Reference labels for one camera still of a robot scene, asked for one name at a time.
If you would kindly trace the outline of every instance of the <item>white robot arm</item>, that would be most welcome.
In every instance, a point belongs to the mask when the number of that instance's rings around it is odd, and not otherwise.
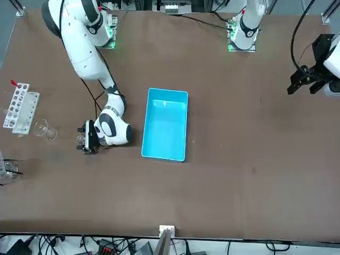
[[[130,125],[122,120],[125,99],[97,52],[97,46],[112,39],[107,29],[116,25],[112,24],[110,14],[99,11],[98,4],[96,0],[48,0],[41,8],[46,26],[62,38],[77,75],[84,80],[99,80],[108,94],[108,101],[96,121],[86,121],[78,129],[85,132],[82,150],[87,154],[95,153],[99,145],[127,143],[132,135]]]
[[[263,0],[247,0],[244,12],[236,16],[237,28],[231,38],[237,48],[247,50],[253,45],[265,10]]]

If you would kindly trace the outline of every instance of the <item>table surface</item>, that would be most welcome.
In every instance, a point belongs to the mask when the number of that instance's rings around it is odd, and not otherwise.
[[[192,14],[223,25],[213,14]],[[127,99],[134,129],[126,146],[85,156],[77,127],[95,118],[92,99],[40,10],[17,19],[0,72],[40,99],[34,121],[57,127],[50,142],[0,129],[5,158],[22,159],[22,180],[1,187],[0,231],[185,237],[340,240],[338,98],[288,96],[290,42],[298,16],[263,18],[257,52],[228,53],[226,32],[157,12],[129,12],[115,50],[101,50]],[[307,16],[295,54],[328,28]],[[301,63],[312,65],[311,49]],[[96,96],[98,82],[88,82]],[[186,160],[141,156],[150,87],[189,93]],[[106,96],[99,103],[104,105]]]

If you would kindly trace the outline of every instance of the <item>cable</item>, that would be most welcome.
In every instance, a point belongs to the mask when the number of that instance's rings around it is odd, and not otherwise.
[[[173,244],[173,246],[174,246],[175,253],[176,253],[176,255],[177,255],[177,250],[176,250],[176,245],[174,244],[174,240],[171,239],[171,242],[172,242],[172,244]]]
[[[100,7],[101,7],[104,11],[111,11],[109,8],[107,8],[107,7],[106,7],[105,5],[103,5],[103,4],[102,4]]]
[[[224,22],[228,22],[229,19],[223,19],[216,11],[212,11],[211,13],[213,13],[214,15],[216,15],[220,20],[224,21]]]
[[[81,240],[80,240],[80,247],[82,247],[82,246],[84,246],[84,249],[85,249],[85,252],[86,252],[87,255],[92,255],[92,253],[90,253],[90,252],[88,251],[87,247],[86,247],[85,236],[82,236],[82,237],[81,237]]]
[[[137,242],[138,240],[140,240],[140,238],[138,238],[138,239],[136,239],[136,240],[134,240],[134,241],[132,241],[131,242],[131,244],[133,244],[133,243],[135,243],[135,242]],[[120,255],[120,254],[122,254],[123,253],[123,251],[124,250],[126,250],[126,248],[128,248],[129,246],[126,246],[124,249],[122,249],[121,251],[120,251],[120,253],[118,253],[117,255]]]
[[[294,29],[294,32],[293,32],[293,36],[292,36],[292,42],[291,42],[291,57],[292,57],[292,61],[293,61],[293,64],[295,65],[295,67],[297,68],[298,71],[300,71],[301,73],[303,73],[305,76],[307,77],[310,77],[310,78],[313,78],[317,81],[324,81],[324,78],[319,76],[319,75],[313,75],[313,74],[310,74],[310,73],[307,73],[305,72],[301,67],[299,67],[299,65],[296,63],[296,60],[295,60],[295,57],[294,57],[294,41],[295,41],[295,35],[296,35],[296,32],[298,31],[304,17],[306,16],[307,12],[309,11],[310,7],[312,7],[313,3],[315,2],[315,0],[312,0],[310,1],[309,5],[307,6],[306,10],[304,10],[302,16],[300,17],[295,29]]]
[[[65,0],[62,0],[62,3],[60,5],[60,10],[59,10],[59,34],[60,34],[60,38],[61,38],[63,44],[64,44],[64,41],[63,41],[63,37],[62,37],[62,16],[63,16],[63,10],[64,10],[64,2],[65,2]]]
[[[117,25],[119,24],[119,22],[122,21],[122,19],[126,16],[126,14],[128,13],[129,9],[126,10],[126,12],[124,13],[124,15],[117,21]]]
[[[216,12],[224,3],[225,3],[225,6],[226,7],[228,5],[228,3],[230,2],[230,0],[224,0],[215,10],[214,12]]]
[[[246,6],[244,8],[242,8],[238,14],[240,14],[245,8],[246,8]]]
[[[58,237],[55,236],[52,240],[49,239],[49,238],[50,238],[49,236],[48,236],[47,238],[46,238],[46,237],[44,237],[44,238],[45,238],[45,240],[46,240],[47,243],[48,243],[45,255],[47,255],[47,251],[48,251],[48,248],[49,248],[49,247],[51,247],[51,249],[53,250],[53,252],[54,252],[55,255],[59,255],[58,252],[54,249],[54,246],[55,246],[55,243],[56,243],[56,239],[57,239]]]
[[[195,21],[201,22],[201,23],[203,23],[203,24],[206,24],[206,25],[209,25],[209,26],[212,26],[212,27],[215,27],[215,28],[220,28],[220,29],[223,29],[223,30],[232,31],[231,28],[221,27],[221,26],[219,26],[219,25],[211,24],[211,23],[208,23],[208,22],[206,22],[206,21],[198,20],[198,19],[195,19],[195,18],[192,18],[192,17],[189,17],[189,16],[181,16],[181,17],[187,18],[187,19],[191,19],[191,20],[195,20]]]
[[[306,46],[306,48],[303,50],[303,52],[302,52],[302,54],[301,54],[301,57],[300,57],[299,61],[297,62],[298,65],[299,65],[300,60],[302,59],[302,56],[303,56],[304,52],[305,52],[306,49],[307,49],[309,46],[311,46],[312,44],[313,44],[313,43],[308,44],[308,45]]]
[[[229,255],[230,244],[231,244],[231,242],[228,243],[227,255]]]
[[[291,248],[291,245],[290,244],[287,244],[287,245],[288,246],[286,248],[284,248],[284,249],[277,249],[277,248],[275,248],[275,245],[274,245],[274,243],[271,240],[266,241],[266,247],[268,248],[269,251],[272,251],[274,253],[274,255],[275,255],[276,252],[285,252],[285,251],[288,251]]]

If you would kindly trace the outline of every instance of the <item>test tube rack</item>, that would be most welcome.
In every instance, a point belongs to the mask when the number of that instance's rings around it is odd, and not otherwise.
[[[3,124],[15,134],[29,134],[37,108],[39,93],[29,92],[30,84],[18,83]]]

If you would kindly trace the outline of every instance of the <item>blue tray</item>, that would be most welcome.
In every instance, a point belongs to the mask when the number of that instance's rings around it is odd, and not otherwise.
[[[188,93],[150,88],[142,156],[184,161]]]

